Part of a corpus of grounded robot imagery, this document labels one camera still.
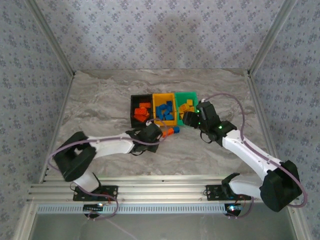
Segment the cable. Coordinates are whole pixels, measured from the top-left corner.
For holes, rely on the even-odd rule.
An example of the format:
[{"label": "cable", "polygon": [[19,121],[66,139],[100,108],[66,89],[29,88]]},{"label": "cable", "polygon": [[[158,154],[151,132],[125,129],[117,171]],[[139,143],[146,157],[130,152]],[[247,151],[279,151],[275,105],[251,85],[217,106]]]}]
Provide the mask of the cable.
[{"label": "cable", "polygon": [[[143,144],[143,145],[147,145],[147,146],[158,145],[158,144],[162,143],[162,142],[167,138],[167,136],[168,136],[168,130],[169,130],[169,129],[168,129],[168,126],[166,125],[166,123],[165,123],[164,121],[162,121],[161,119],[159,119],[159,118],[150,119],[150,120],[148,120],[146,123],[149,123],[149,122],[152,122],[152,121],[155,121],[155,120],[160,121],[160,122],[163,124],[163,126],[165,127],[165,131],[166,131],[165,137],[162,138],[162,140],[159,140],[158,142],[144,142],[144,141],[140,141],[140,140],[133,139],[133,138],[131,138],[131,137],[105,137],[105,138],[102,138],[102,139],[87,139],[87,140],[81,140],[81,141],[72,142],[72,143],[67,144],[67,145],[65,145],[65,146],[63,146],[63,147],[58,148],[57,150],[55,150],[54,152],[52,152],[52,153],[47,157],[47,159],[46,159],[45,161],[47,162],[47,164],[48,164],[51,168],[53,168],[54,170],[60,172],[58,168],[56,168],[55,166],[53,166],[53,165],[50,163],[51,158],[52,158],[54,155],[56,155],[57,153],[65,150],[65,149],[68,149],[68,148],[70,148],[70,147],[72,147],[72,146],[75,146],[75,145],[86,144],[86,143],[95,143],[95,142],[107,142],[107,141],[113,141],[113,140],[120,140],[120,141],[121,141],[121,140],[129,140],[129,141],[133,141],[133,142],[136,142],[136,143],[139,143],[139,144]],[[116,203],[116,208],[115,208],[114,212],[113,212],[111,215],[109,215],[109,216],[104,216],[104,217],[94,218],[94,219],[93,219],[94,221],[95,221],[95,220],[103,220],[103,219],[112,218],[114,215],[116,215],[116,213],[117,213],[117,211],[118,211],[118,209],[119,209],[119,202],[118,202],[118,200],[117,200],[115,197],[113,197],[113,196],[111,196],[111,195],[108,195],[108,194],[97,194],[97,193],[88,192],[88,191],[86,191],[85,189],[83,189],[81,186],[78,185],[78,187],[79,187],[79,189],[80,189],[82,192],[84,192],[85,194],[88,194],[88,195],[91,195],[91,196],[95,196],[95,197],[106,197],[106,198],[108,198],[108,200],[109,200],[109,199],[112,199],[112,200],[114,200],[115,203]]]},{"label": "cable", "polygon": [[73,183],[74,183],[73,181],[70,183],[69,188],[70,188],[72,191],[74,191],[74,192],[75,192],[75,191],[76,191],[76,189],[72,189],[72,188],[71,188],[71,185],[72,185]]},{"label": "cable", "polygon": [[85,194],[88,194],[88,195],[91,195],[91,196],[94,196],[94,197],[105,197],[105,198],[109,198],[109,199],[112,199],[113,201],[115,201],[115,204],[116,204],[116,207],[115,207],[115,210],[113,211],[113,213],[111,213],[109,216],[103,216],[103,217],[98,217],[98,218],[93,218],[92,220],[93,221],[98,221],[98,220],[104,220],[104,219],[109,219],[109,218],[112,218],[114,215],[116,215],[118,209],[119,209],[119,202],[118,200],[111,196],[111,195],[108,195],[108,194],[99,194],[99,193],[92,193],[92,192],[89,192],[85,189],[83,189],[81,186],[78,185],[78,188],[84,192]]},{"label": "cable", "polygon": [[56,155],[57,153],[65,150],[65,149],[68,149],[70,147],[73,147],[75,145],[80,145],[80,144],[87,144],[87,143],[96,143],[96,142],[107,142],[107,141],[113,141],[113,140],[128,140],[128,141],[133,141],[133,142],[136,142],[136,143],[139,143],[139,144],[143,144],[143,145],[147,145],[147,146],[154,146],[154,145],[159,145],[160,143],[162,143],[167,137],[168,137],[168,126],[166,125],[166,123],[164,121],[162,121],[161,119],[159,118],[153,118],[153,119],[150,119],[147,121],[148,122],[152,122],[152,121],[160,121],[163,126],[165,127],[165,131],[166,131],[166,134],[165,134],[165,137],[163,137],[161,140],[159,140],[158,142],[144,142],[144,141],[140,141],[140,140],[137,140],[137,139],[133,139],[131,137],[122,137],[122,136],[115,136],[115,137],[105,137],[105,138],[101,138],[101,139],[86,139],[86,140],[81,140],[81,141],[75,141],[75,142],[72,142],[70,144],[67,144],[65,146],[62,146],[60,148],[58,148],[57,150],[55,150],[54,152],[52,152],[48,157],[47,159],[45,160],[48,165],[53,168],[54,170],[56,171],[59,171],[58,168],[56,168],[55,166],[53,166],[50,162],[51,158]]},{"label": "cable", "polygon": [[244,217],[248,216],[251,213],[252,209],[254,208],[254,202],[255,202],[255,198],[252,196],[249,209],[248,209],[248,211],[246,211],[245,214],[243,214],[241,216],[235,216],[235,215],[227,216],[228,219],[243,219]]},{"label": "cable", "polygon": [[113,221],[111,221],[110,219],[107,219],[107,221],[109,223],[111,223],[113,226],[115,226],[117,229],[121,230],[122,232],[124,232],[125,234],[129,235],[131,238],[133,238],[134,240],[138,240],[134,235],[132,235],[130,232],[124,230],[122,227],[120,227],[119,225],[115,224]]},{"label": "cable", "polygon": [[207,97],[204,101],[208,101],[210,98],[213,98],[213,97],[216,97],[216,96],[220,96],[220,95],[225,95],[225,96],[228,96],[228,97],[234,99],[234,100],[238,103],[238,105],[239,105],[239,107],[240,107],[240,109],[241,109],[242,125],[241,125],[241,129],[240,129],[240,137],[241,137],[241,140],[242,140],[242,142],[244,143],[244,145],[245,145],[248,149],[250,149],[253,153],[255,153],[257,156],[259,156],[260,158],[266,160],[267,162],[271,163],[272,165],[276,166],[277,168],[279,168],[279,169],[281,169],[283,172],[285,172],[285,173],[299,186],[299,188],[301,189],[302,194],[303,194],[303,202],[302,202],[301,204],[299,204],[299,205],[288,204],[288,206],[290,206],[290,207],[292,207],[292,208],[302,208],[302,207],[304,207],[304,206],[307,204],[307,202],[308,202],[308,194],[307,194],[305,188],[304,188],[304,187],[302,186],[302,184],[299,182],[299,180],[298,180],[294,175],[292,175],[292,173],[289,172],[287,169],[285,169],[284,167],[282,167],[280,164],[278,164],[278,163],[270,160],[268,157],[262,155],[260,152],[258,152],[257,150],[255,150],[253,147],[251,147],[251,146],[245,141],[244,128],[245,128],[245,121],[246,121],[246,119],[245,119],[245,111],[244,111],[244,108],[243,108],[241,102],[240,102],[234,95],[232,95],[232,94],[230,94],[230,93],[227,93],[227,92],[215,93],[215,94]]}]

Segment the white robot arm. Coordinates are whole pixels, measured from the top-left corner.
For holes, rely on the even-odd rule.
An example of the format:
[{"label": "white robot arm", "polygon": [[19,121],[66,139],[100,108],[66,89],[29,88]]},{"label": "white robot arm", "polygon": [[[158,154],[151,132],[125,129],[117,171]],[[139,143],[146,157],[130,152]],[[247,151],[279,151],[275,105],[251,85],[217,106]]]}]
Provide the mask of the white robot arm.
[{"label": "white robot arm", "polygon": [[208,143],[216,142],[233,152],[256,172],[250,175],[233,173],[226,177],[222,181],[222,190],[227,198],[234,199],[237,195],[252,196],[262,199],[271,210],[279,212],[301,195],[302,190],[295,181],[277,167],[285,169],[299,181],[298,170],[293,162],[282,162],[242,137],[241,131],[231,122],[220,121],[209,101],[200,102],[196,110],[186,112],[183,123],[199,129],[201,138],[202,134],[206,134],[210,139]]},{"label": "white robot arm", "polygon": [[[108,137],[86,136],[82,131],[72,135],[60,148],[86,140],[88,143],[74,145],[58,152],[54,157],[66,182],[75,182],[87,192],[92,192],[100,186],[98,178],[88,170],[92,160],[112,154],[133,154],[150,151],[155,153],[162,136],[161,129],[154,123],[143,129],[129,130],[120,135]],[[145,145],[137,141],[150,143]]]},{"label": "white robot arm", "polygon": [[[222,192],[219,194],[230,200],[235,199],[238,195],[259,198],[275,212],[279,212],[301,195],[300,187],[280,168],[269,163],[272,161],[280,165],[299,181],[297,167],[291,161],[282,162],[267,154],[248,139],[242,137],[241,132],[232,123],[220,121],[210,102],[201,102],[196,106],[196,109],[196,112],[184,114],[183,123],[200,129],[201,138],[202,134],[206,134],[210,139],[209,143],[216,142],[221,147],[233,152],[256,172],[256,174],[250,175],[240,175],[239,173],[229,175],[221,182]],[[99,180],[88,170],[93,159],[119,153],[143,153],[146,150],[155,153],[158,145],[141,144],[134,140],[157,143],[161,136],[161,129],[154,123],[140,131],[131,130],[110,137],[88,137],[83,132],[76,132],[61,147],[82,140],[89,140],[89,143],[69,147],[57,153],[53,158],[67,182],[75,182],[87,192],[92,192],[100,186]]]}]

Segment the wall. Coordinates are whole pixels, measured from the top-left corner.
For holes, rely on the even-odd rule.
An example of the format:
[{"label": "wall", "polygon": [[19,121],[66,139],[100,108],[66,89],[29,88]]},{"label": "wall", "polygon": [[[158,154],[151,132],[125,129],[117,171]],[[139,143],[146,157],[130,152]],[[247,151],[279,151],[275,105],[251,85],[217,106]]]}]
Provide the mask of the wall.
[{"label": "wall", "polygon": [[283,2],[36,1],[75,71],[247,69]]},{"label": "wall", "polygon": [[23,0],[0,1],[0,240],[39,180],[70,76]]},{"label": "wall", "polygon": [[320,3],[299,0],[254,76],[280,156],[297,164],[320,239]]}]

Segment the table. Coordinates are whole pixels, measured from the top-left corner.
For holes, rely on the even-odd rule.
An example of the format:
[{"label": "table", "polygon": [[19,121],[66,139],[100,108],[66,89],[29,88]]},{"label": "table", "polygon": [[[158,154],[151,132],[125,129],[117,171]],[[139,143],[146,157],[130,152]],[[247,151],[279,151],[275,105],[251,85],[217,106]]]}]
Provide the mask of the table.
[{"label": "table", "polygon": [[[55,148],[72,134],[83,131],[87,136],[118,135],[131,129],[131,95],[197,92],[198,99],[216,92],[234,94],[243,104],[245,136],[266,151],[266,143],[241,69],[158,69],[158,70],[91,70],[77,71],[66,102]],[[241,111],[226,96],[211,99],[221,120],[240,128]],[[97,176],[140,175],[218,175],[252,173],[242,160],[216,143],[207,144],[200,132],[181,127],[169,136],[156,153],[140,156],[114,154],[95,159],[89,169]],[[49,169],[48,176],[60,173]]]}]

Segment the orange block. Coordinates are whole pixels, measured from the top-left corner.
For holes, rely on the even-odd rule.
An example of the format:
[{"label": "orange block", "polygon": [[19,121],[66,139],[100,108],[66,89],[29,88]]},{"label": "orange block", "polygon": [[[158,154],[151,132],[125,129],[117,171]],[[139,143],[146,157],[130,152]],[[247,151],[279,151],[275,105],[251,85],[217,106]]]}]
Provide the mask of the orange block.
[{"label": "orange block", "polygon": [[189,108],[190,108],[189,105],[186,103],[184,103],[180,106],[180,109],[182,112],[187,112],[189,110]]},{"label": "orange block", "polygon": [[136,115],[146,115],[148,113],[148,110],[145,107],[136,108],[134,110],[134,114]]},{"label": "orange block", "polygon": [[[175,133],[175,131],[174,131],[173,128],[169,128],[169,129],[168,129],[168,136],[170,136],[170,135],[172,135],[172,134],[174,134],[174,133]],[[166,135],[167,135],[167,131],[164,130],[164,131],[162,132],[162,137],[165,138]]]},{"label": "orange block", "polygon": [[149,109],[149,108],[151,108],[151,103],[150,103],[150,102],[140,102],[140,103],[139,103],[139,107],[140,107],[140,108]]},{"label": "orange block", "polygon": [[135,119],[137,119],[139,122],[142,122],[142,123],[144,123],[144,122],[147,120],[147,117],[146,117],[146,116],[139,115],[139,114],[135,114],[133,117],[134,117]]}]

